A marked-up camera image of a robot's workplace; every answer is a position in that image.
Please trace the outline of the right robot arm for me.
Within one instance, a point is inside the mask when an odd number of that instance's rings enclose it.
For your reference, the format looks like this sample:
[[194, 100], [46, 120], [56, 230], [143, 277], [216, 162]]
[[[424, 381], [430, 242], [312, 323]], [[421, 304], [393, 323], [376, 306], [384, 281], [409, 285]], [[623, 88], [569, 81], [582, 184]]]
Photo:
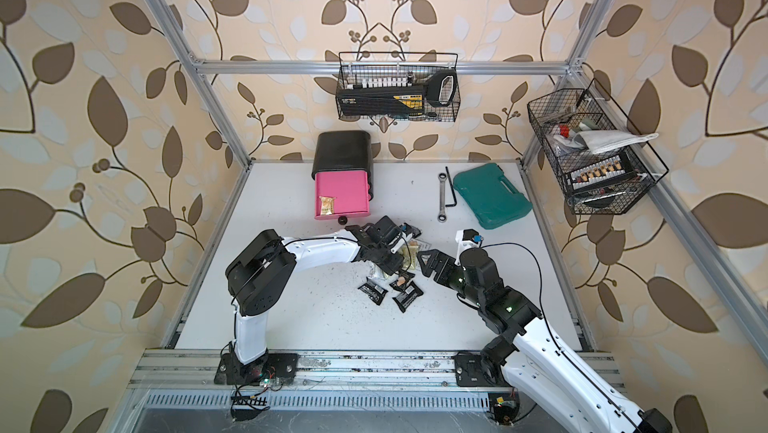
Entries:
[[422, 273], [477, 308], [496, 334], [481, 351], [483, 374], [530, 397], [569, 432], [670, 432], [659, 410], [644, 410], [612, 387], [559, 338], [541, 308], [507, 286], [484, 248], [457, 259], [418, 254]]

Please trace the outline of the pink top drawer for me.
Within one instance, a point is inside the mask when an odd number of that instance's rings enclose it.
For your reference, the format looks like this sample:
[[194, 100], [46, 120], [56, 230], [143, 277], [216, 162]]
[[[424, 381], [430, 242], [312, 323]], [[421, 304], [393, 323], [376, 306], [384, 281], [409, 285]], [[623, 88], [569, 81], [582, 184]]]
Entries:
[[[319, 196], [335, 198], [335, 214], [319, 215]], [[365, 171], [318, 173], [315, 177], [315, 218], [332, 220], [370, 215], [367, 174]]]

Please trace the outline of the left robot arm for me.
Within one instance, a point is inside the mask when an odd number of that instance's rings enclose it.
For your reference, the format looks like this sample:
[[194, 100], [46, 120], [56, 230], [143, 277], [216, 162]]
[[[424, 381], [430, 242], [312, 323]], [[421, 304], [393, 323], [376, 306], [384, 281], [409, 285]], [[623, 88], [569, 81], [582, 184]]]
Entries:
[[234, 341], [230, 355], [240, 368], [267, 359], [268, 311], [282, 296], [291, 276], [316, 267], [367, 262], [387, 275], [406, 271], [400, 250], [421, 236], [408, 223], [395, 224], [384, 216], [364, 226], [310, 238], [282, 237], [264, 230], [230, 263], [225, 271], [234, 306]]

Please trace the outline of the gold cookie packet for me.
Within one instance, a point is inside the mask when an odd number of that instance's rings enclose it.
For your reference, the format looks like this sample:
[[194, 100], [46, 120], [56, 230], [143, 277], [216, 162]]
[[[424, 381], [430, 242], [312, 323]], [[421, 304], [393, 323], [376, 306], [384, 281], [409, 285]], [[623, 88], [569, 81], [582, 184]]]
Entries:
[[402, 248], [403, 256], [404, 256], [404, 267], [407, 272], [409, 273], [419, 273], [421, 271], [421, 267], [418, 261], [418, 253], [420, 251], [420, 245], [418, 243], [411, 244], [404, 246]]
[[335, 214], [335, 198], [328, 196], [319, 196], [319, 215], [332, 216]]

